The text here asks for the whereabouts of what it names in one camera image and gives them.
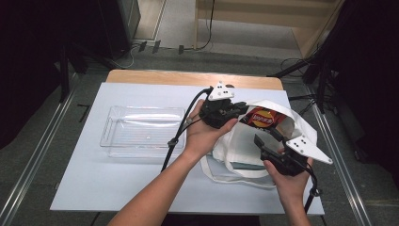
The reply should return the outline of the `red chip bag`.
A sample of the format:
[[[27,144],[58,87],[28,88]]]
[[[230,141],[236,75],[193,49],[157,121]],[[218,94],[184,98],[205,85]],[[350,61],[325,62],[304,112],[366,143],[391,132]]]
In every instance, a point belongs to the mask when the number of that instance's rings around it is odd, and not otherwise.
[[[276,110],[256,106],[240,120],[241,123],[259,129],[276,127],[286,116]]]

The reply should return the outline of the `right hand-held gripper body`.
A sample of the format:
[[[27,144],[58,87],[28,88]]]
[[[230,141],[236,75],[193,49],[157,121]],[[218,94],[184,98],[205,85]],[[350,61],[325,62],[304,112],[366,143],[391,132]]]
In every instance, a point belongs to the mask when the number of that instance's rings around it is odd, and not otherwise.
[[[269,160],[282,175],[297,176],[306,169],[309,157],[326,164],[333,163],[330,157],[304,135],[287,138],[281,144],[283,153],[273,150],[271,154],[261,152],[261,159]]]

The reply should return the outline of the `white tote bag coloured shapes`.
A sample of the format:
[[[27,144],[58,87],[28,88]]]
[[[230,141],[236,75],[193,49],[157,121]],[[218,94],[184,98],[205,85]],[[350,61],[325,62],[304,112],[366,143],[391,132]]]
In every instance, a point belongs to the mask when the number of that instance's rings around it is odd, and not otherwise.
[[[269,100],[251,100],[249,110],[256,106],[276,110],[286,116],[276,127],[285,137],[292,139],[306,136],[313,143],[317,142],[317,132],[299,114],[291,108]],[[269,173],[263,167],[261,151],[254,143],[254,136],[259,136],[268,148],[278,151],[283,148],[270,134],[269,129],[250,127],[240,122],[246,115],[238,118],[232,130],[222,136],[210,153],[202,157],[200,165],[203,173],[217,183],[243,184],[263,189],[275,185]]]

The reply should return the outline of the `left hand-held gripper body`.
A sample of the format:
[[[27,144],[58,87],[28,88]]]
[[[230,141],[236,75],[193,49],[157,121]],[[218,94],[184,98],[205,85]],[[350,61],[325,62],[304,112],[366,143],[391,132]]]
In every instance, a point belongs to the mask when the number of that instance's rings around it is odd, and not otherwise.
[[[236,119],[233,115],[240,109],[234,108],[231,98],[234,93],[219,81],[208,93],[199,111],[199,117],[213,128],[219,129],[230,119]]]

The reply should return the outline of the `person's left hand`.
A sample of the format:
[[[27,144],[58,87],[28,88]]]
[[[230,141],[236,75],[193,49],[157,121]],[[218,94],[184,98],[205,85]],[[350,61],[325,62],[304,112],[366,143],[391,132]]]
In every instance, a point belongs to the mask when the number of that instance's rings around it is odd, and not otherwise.
[[[200,109],[203,103],[204,101],[199,99],[195,108],[188,116],[190,125],[186,130],[186,145],[183,151],[183,156],[187,159],[201,159],[238,122],[237,119],[231,119],[219,129],[207,125],[200,118]]]

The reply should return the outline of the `white table sheet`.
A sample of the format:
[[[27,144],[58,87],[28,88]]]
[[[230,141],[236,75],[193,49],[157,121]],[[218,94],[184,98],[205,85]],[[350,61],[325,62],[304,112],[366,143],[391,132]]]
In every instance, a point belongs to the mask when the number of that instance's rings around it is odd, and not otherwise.
[[[100,145],[110,108],[177,106],[186,108],[201,91],[195,86],[101,84],[51,208],[64,211],[118,211],[156,177],[163,157],[110,157]],[[196,165],[170,207],[172,213],[218,215],[281,214],[275,188],[221,184]]]

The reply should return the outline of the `aluminium floor rail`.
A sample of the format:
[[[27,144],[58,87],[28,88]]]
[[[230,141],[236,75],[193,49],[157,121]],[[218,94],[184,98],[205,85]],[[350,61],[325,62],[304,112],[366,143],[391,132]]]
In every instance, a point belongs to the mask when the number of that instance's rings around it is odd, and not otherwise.
[[[71,92],[65,97],[64,101],[57,105],[54,115],[47,124],[42,136],[40,137],[38,145],[25,165],[17,183],[11,189],[10,195],[0,212],[0,226],[9,226],[17,213],[25,194],[40,167],[40,164],[49,149],[57,129],[71,104],[74,93],[75,90],[71,90]]]
[[[318,176],[323,189],[321,202],[327,226],[373,226],[327,116],[317,104],[311,107],[311,113],[319,136],[317,146],[332,159],[331,165],[318,164],[319,169],[325,170]]]

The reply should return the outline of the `person's right hand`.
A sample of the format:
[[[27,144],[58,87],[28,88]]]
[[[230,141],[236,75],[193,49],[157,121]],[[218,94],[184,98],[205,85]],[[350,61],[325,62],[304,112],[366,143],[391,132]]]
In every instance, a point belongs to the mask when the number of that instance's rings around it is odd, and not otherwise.
[[[277,187],[281,204],[284,207],[303,207],[304,190],[310,174],[303,171],[297,176],[282,175],[269,160],[264,160],[263,164]]]

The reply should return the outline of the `black curtain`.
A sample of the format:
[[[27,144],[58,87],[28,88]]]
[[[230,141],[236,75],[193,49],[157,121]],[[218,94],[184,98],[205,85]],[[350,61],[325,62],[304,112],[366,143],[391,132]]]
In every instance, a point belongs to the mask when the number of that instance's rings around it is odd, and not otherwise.
[[[60,86],[60,44],[80,44],[75,32],[89,3],[0,0],[0,149]]]
[[[344,0],[323,47],[362,159],[399,189],[399,0]]]

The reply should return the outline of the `black cabinet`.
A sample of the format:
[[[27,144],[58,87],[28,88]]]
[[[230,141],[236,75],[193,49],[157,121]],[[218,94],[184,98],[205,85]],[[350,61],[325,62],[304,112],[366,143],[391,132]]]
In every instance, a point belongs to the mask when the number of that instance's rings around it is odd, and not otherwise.
[[[137,0],[98,0],[104,23],[106,49],[112,59],[122,57],[130,49],[141,13]]]

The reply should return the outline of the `black tripod stand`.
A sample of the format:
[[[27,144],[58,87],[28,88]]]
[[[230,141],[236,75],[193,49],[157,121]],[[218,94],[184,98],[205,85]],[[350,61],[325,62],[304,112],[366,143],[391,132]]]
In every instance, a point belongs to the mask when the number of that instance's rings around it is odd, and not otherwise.
[[[318,86],[313,100],[319,111],[324,114],[325,91],[327,79],[332,75],[330,65],[327,59],[327,49],[319,47],[313,54],[305,59],[299,59],[296,64],[281,70],[278,73],[271,74],[271,77],[282,78],[292,72],[299,71],[306,67],[307,70],[302,75],[304,84],[311,84],[318,80]]]

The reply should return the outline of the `clear plastic tray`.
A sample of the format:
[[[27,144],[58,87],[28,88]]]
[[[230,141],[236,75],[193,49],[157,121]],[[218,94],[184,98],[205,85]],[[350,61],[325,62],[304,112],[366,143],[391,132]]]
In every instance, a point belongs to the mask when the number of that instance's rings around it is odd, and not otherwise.
[[[180,107],[111,106],[100,146],[110,157],[164,158],[184,113]]]

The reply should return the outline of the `light wooden frame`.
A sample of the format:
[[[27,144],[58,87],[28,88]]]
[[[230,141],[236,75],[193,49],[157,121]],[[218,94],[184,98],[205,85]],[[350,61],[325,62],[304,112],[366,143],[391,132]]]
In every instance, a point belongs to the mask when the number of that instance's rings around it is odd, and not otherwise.
[[[195,0],[194,47],[199,19],[291,27],[303,57],[322,42],[345,0]]]

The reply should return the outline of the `black metal stand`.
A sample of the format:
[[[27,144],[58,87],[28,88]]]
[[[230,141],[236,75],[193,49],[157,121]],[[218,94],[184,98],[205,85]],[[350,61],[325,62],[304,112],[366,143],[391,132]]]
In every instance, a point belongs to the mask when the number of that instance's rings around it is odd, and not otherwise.
[[[60,87],[61,94],[59,102],[64,103],[67,96],[71,92],[70,89],[70,77],[69,77],[69,65],[78,73],[85,73],[88,69],[88,65],[84,60],[84,56],[88,56],[98,63],[105,66],[108,70],[114,70],[117,68],[115,63],[105,59],[102,56],[95,54],[88,48],[73,42],[65,41],[60,44],[59,48],[59,72],[60,72]]]

